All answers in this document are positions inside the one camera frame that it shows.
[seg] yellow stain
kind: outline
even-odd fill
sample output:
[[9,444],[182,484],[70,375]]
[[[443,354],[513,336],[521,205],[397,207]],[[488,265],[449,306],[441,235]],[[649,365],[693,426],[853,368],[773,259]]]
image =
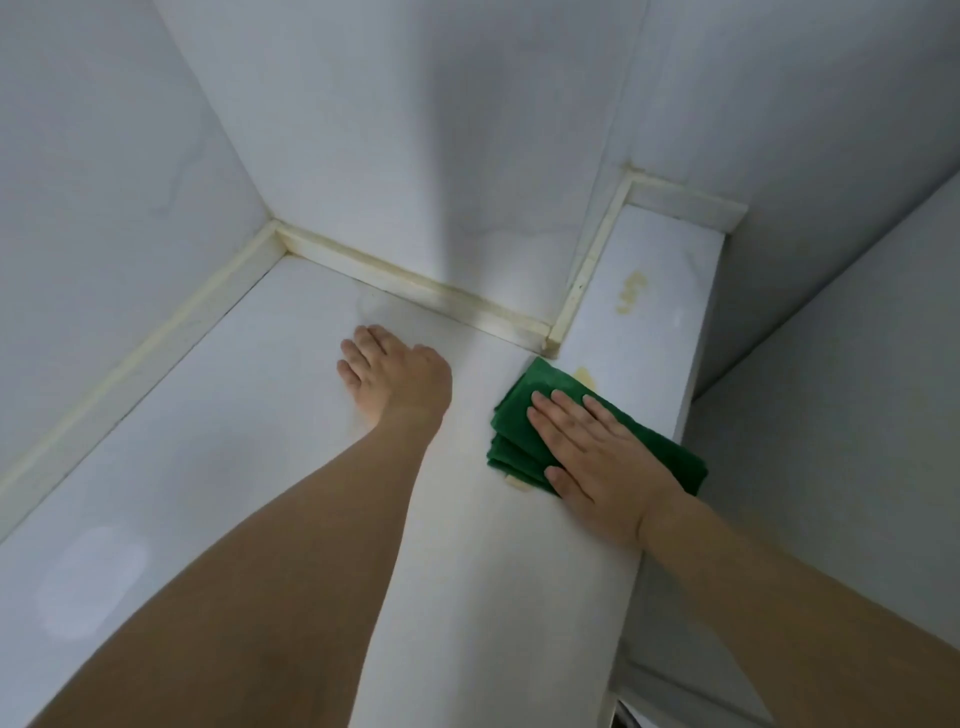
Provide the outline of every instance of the yellow stain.
[[647,277],[639,271],[633,271],[626,280],[623,281],[623,290],[620,291],[620,305],[616,312],[621,316],[630,313],[636,304],[636,298],[640,291],[647,287]]
[[594,392],[597,391],[597,383],[593,381],[593,377],[590,375],[590,372],[587,371],[587,367],[578,367],[577,371],[573,373],[573,378],[588,389]]

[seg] skin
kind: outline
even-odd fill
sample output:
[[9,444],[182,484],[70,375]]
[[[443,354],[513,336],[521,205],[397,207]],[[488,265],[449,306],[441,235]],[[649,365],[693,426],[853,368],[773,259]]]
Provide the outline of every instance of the skin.
[[[337,371],[372,429],[254,513],[148,601],[34,726],[349,722],[446,362],[360,327]],[[546,476],[599,537],[670,571],[778,725],[950,724],[960,653],[687,496],[599,402],[534,395]]]

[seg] fingers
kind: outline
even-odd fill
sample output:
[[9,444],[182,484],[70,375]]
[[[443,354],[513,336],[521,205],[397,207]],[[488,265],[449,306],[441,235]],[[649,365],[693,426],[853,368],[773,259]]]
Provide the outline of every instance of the fingers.
[[[357,348],[357,345],[354,344],[349,339],[344,339],[340,342],[340,351],[344,353],[344,359],[349,364],[349,367],[353,370],[353,373],[357,375],[360,379],[363,379],[370,373],[370,362],[367,361],[360,350]],[[337,365],[337,371],[340,371],[340,365]]]
[[574,465],[581,450],[573,444],[550,420],[534,407],[527,407],[527,419],[534,426],[553,456],[560,460],[565,467]]
[[607,429],[611,434],[616,435],[617,437],[630,437],[632,433],[625,425],[622,425],[617,419],[613,416],[611,411],[607,409],[603,404],[601,404],[596,398],[591,397],[590,395],[584,395],[584,407],[587,408],[593,417],[597,419],[603,427]]
[[386,353],[402,352],[407,348],[406,344],[382,326],[374,325],[368,327],[368,330],[376,343],[380,345],[380,349]]
[[578,448],[586,449],[594,442],[593,436],[587,432],[587,429],[568,415],[554,401],[548,399],[540,392],[534,392],[530,399],[534,407],[553,423],[553,425],[564,434],[566,439],[574,442]]
[[380,349],[380,345],[376,343],[376,339],[373,338],[373,334],[367,327],[355,328],[353,330],[353,341],[364,358],[371,364],[386,353]]
[[584,493],[579,483],[565,471],[563,468],[550,466],[543,474],[550,481],[550,485],[557,491],[557,495],[564,499],[564,503],[569,506],[573,514],[581,521],[588,521],[590,517],[590,508],[593,505],[593,499]]
[[593,415],[586,409],[577,404],[566,392],[559,389],[550,393],[550,399],[553,400],[571,419],[579,423],[593,437],[600,439],[607,434],[607,429],[600,424]]
[[360,389],[360,377],[353,372],[350,365],[343,359],[337,362],[337,374],[340,375],[340,379],[344,381],[344,386],[351,394],[355,394]]

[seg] green microfiber towel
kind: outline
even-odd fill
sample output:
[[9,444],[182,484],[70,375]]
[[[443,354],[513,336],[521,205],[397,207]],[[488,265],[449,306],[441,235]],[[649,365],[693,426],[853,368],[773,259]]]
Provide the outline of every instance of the green microfiber towel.
[[638,424],[630,415],[621,412],[572,376],[555,369],[540,358],[527,368],[500,404],[493,409],[492,425],[496,434],[493,436],[490,451],[487,452],[488,465],[556,495],[543,471],[547,466],[560,463],[527,421],[527,407],[530,406],[530,397],[534,391],[549,397],[555,389],[566,392],[577,402],[582,402],[584,395],[597,398],[674,474],[685,491],[693,496],[697,495],[700,484],[707,477],[707,465],[703,460],[672,440]]

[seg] hand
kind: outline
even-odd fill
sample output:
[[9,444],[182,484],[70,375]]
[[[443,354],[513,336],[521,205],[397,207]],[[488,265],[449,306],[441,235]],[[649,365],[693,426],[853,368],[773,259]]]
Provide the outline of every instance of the hand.
[[429,347],[413,349],[381,326],[357,327],[344,339],[337,374],[371,426],[387,418],[436,431],[450,406],[450,365]]
[[535,392],[533,405],[530,424],[563,465],[544,473],[554,490],[601,536],[644,547],[651,513],[684,495],[677,479],[593,397],[582,407],[560,390]]

